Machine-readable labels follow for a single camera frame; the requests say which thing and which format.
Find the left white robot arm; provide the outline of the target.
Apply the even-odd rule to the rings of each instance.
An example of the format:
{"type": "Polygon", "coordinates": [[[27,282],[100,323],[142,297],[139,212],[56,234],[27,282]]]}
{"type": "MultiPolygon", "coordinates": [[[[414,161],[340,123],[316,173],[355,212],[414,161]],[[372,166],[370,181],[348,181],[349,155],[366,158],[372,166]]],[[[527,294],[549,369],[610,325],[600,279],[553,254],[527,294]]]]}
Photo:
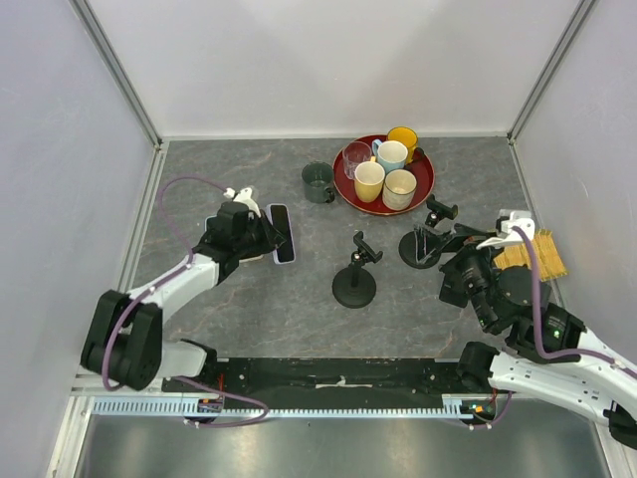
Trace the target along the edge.
{"type": "Polygon", "coordinates": [[[103,377],[108,390],[147,388],[157,378],[183,376],[197,391],[218,380],[213,351],[192,341],[168,341],[163,327],[198,295],[224,282],[242,261],[270,254],[288,241],[263,210],[224,202],[185,258],[154,281],[108,290],[97,302],[81,366],[103,377]]]}

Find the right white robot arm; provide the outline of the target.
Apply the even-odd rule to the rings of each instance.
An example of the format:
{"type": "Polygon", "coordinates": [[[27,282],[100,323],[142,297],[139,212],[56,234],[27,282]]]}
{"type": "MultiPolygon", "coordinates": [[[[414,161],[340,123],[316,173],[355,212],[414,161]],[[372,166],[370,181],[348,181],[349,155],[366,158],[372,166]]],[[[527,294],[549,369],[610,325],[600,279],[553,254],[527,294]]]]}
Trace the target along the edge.
{"type": "Polygon", "coordinates": [[[441,232],[424,224],[399,243],[403,261],[431,268],[442,255],[441,301],[473,307],[483,332],[506,333],[507,349],[465,345],[456,380],[528,394],[608,427],[616,441],[636,446],[636,365],[605,344],[582,320],[550,299],[532,247],[534,222],[521,212],[496,231],[462,224],[441,232]]]}

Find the purple case phone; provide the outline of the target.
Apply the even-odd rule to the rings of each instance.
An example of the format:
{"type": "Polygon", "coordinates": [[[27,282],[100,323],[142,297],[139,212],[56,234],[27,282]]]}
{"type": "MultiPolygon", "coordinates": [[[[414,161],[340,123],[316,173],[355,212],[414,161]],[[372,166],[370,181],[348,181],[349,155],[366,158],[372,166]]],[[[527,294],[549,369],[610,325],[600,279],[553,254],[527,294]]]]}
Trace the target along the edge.
{"type": "Polygon", "coordinates": [[[266,211],[273,226],[284,238],[274,252],[274,262],[277,265],[294,263],[296,251],[288,207],[285,204],[272,203],[267,206],[266,211]]]}

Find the black phone stand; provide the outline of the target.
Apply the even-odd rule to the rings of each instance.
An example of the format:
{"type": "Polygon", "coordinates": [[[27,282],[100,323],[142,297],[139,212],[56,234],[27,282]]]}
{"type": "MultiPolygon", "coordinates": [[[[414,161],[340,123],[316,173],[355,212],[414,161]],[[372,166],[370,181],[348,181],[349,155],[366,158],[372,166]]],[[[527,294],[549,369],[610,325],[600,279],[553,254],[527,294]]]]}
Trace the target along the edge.
{"type": "Polygon", "coordinates": [[[344,307],[361,309],[369,305],[376,295],[374,277],[364,269],[368,263],[377,264],[383,252],[375,252],[365,241],[364,233],[357,231],[353,236],[356,250],[350,255],[349,264],[336,273],[332,280],[332,294],[344,307]]]}
{"type": "Polygon", "coordinates": [[[456,204],[445,205],[434,194],[426,199],[426,205],[429,213],[425,221],[415,223],[413,230],[401,238],[398,246],[402,261],[415,269],[428,269],[438,263],[451,233],[437,230],[436,226],[444,219],[455,219],[458,214],[456,204]]]}

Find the cream case phone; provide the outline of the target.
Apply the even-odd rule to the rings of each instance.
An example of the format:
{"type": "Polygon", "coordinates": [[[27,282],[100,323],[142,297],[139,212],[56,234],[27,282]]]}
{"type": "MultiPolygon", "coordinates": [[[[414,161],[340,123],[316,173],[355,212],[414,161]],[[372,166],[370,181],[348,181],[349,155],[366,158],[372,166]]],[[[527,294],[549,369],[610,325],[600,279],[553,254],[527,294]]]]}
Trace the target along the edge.
{"type": "Polygon", "coordinates": [[[244,263],[248,263],[248,262],[258,261],[258,260],[261,260],[263,258],[264,258],[264,255],[258,255],[258,256],[255,256],[255,257],[241,259],[239,262],[240,262],[240,264],[244,264],[244,263]]]}

